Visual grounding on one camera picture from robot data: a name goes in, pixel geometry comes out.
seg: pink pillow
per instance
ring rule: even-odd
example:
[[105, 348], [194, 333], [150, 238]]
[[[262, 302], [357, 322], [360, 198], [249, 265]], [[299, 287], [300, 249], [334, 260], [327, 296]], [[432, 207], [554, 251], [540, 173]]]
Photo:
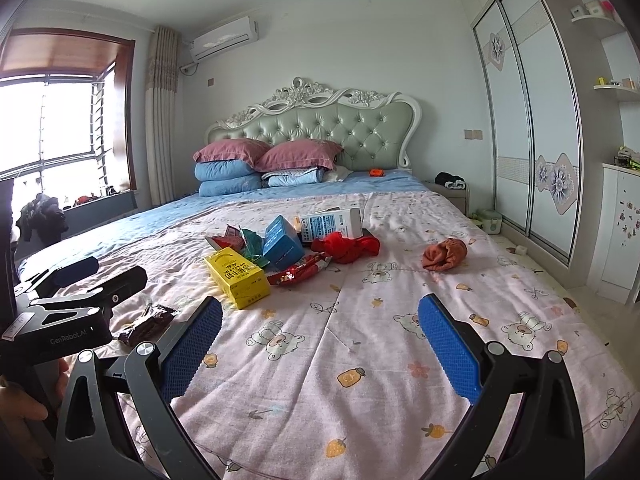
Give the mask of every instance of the pink pillow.
[[281, 142], [265, 153], [255, 165], [255, 171], [294, 170], [322, 166], [328, 170], [335, 167], [334, 158], [342, 146], [330, 140], [301, 139]]
[[270, 145], [255, 139], [220, 139], [193, 154], [196, 162], [212, 160], [244, 160], [252, 168], [267, 153]]

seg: blue textured pad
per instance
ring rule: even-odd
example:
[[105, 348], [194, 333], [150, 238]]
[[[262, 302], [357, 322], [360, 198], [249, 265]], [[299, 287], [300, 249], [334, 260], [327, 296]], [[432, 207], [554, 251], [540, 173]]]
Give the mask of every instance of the blue textured pad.
[[418, 304], [418, 322], [453, 389], [471, 404], [478, 402], [482, 390], [478, 362], [429, 296]]
[[168, 404], [174, 397], [187, 391], [202, 359], [218, 336], [222, 327], [222, 306], [215, 298], [185, 330], [171, 353], [162, 363], [162, 388], [160, 393]]
[[66, 267], [62, 267], [56, 271], [53, 282], [60, 288], [73, 285], [75, 282], [84, 280], [89, 276], [93, 276], [98, 272], [100, 264], [93, 256], [89, 256], [84, 260], [72, 263]]

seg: white air conditioner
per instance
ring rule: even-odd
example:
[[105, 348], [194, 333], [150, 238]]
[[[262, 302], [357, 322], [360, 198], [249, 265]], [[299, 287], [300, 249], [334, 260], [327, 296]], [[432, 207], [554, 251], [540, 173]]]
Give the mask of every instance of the white air conditioner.
[[198, 63], [208, 56], [254, 41], [258, 41], [258, 25], [245, 16], [199, 36], [191, 41], [189, 50]]

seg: crumpled brown cloth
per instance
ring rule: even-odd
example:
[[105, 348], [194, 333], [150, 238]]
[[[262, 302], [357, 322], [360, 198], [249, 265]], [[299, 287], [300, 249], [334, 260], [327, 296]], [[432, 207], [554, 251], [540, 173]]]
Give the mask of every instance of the crumpled brown cloth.
[[422, 266], [427, 270], [449, 270], [461, 264], [465, 257], [465, 243], [457, 238], [447, 238], [427, 246], [422, 254]]

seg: floor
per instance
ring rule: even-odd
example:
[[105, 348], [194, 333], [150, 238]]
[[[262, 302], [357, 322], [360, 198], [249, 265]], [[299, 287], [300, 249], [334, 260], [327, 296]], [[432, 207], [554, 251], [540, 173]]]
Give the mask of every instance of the floor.
[[[492, 240], [510, 253], [514, 244], [502, 235]], [[607, 345], [609, 351], [622, 364], [629, 378], [640, 389], [640, 306], [629, 307], [596, 294], [586, 286], [565, 289], [553, 277], [527, 255], [514, 254], [521, 265], [534, 270], [540, 280], [552, 288], [561, 298], [570, 298], [577, 305], [584, 322]]]

